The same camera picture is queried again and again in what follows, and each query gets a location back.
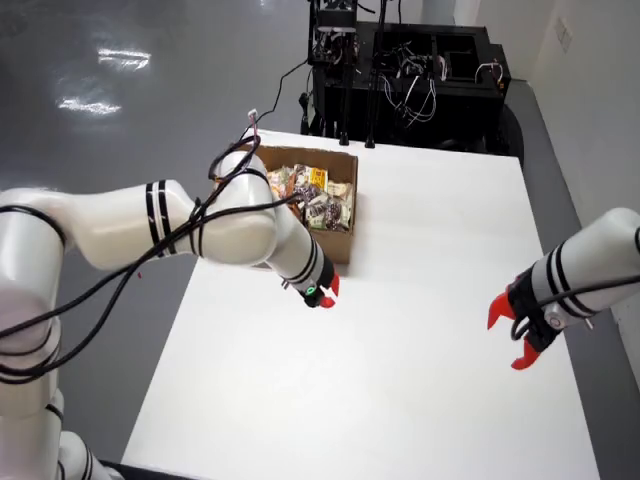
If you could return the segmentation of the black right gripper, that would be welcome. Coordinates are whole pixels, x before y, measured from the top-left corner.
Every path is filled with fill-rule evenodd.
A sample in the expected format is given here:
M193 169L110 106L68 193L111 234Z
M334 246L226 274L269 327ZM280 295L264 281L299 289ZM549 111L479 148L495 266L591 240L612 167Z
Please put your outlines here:
M538 351L546 350L559 335L559 331L546 322L543 309L538 305L533 292L531 272L519 274L506 292L491 302L487 328L491 329L501 317L512 319L512 311L515 320L511 327L511 339L523 339L527 342L523 343L523 353L511 363L511 367L522 371L531 367L539 358Z

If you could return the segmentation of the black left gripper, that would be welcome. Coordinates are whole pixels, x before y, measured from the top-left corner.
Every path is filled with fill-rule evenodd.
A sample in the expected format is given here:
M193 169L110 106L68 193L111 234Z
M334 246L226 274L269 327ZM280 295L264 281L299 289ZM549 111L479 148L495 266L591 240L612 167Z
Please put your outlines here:
M329 259L311 259L299 279L299 293L310 308L332 308L340 292L340 277Z

